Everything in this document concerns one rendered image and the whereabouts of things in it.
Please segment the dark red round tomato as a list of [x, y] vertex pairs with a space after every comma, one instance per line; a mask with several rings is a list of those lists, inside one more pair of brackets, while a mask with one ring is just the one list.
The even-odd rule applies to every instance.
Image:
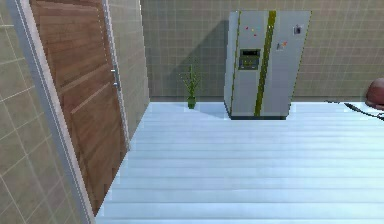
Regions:
[[384, 78], [375, 79], [366, 93], [365, 104], [377, 110], [384, 111]]

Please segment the grey two-door fridge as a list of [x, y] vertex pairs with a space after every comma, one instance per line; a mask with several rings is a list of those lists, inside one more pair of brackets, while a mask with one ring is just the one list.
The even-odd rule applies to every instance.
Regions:
[[284, 120], [289, 115], [311, 13], [276, 12], [260, 116], [254, 113], [269, 11], [229, 14], [224, 105], [233, 120]]

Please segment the green potted house plant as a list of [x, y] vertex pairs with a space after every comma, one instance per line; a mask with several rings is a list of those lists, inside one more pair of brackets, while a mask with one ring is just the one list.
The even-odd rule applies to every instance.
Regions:
[[196, 105], [195, 93], [200, 80], [201, 80], [201, 76], [199, 72], [194, 68], [193, 65], [190, 65], [187, 74], [182, 77], [182, 81], [184, 82], [188, 92], [187, 105], [189, 109], [195, 108], [195, 105]]

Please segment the brown wooden room door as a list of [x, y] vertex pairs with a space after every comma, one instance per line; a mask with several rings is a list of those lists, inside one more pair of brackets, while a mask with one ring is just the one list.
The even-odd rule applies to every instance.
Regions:
[[126, 153], [102, 0], [29, 0], [94, 213]]

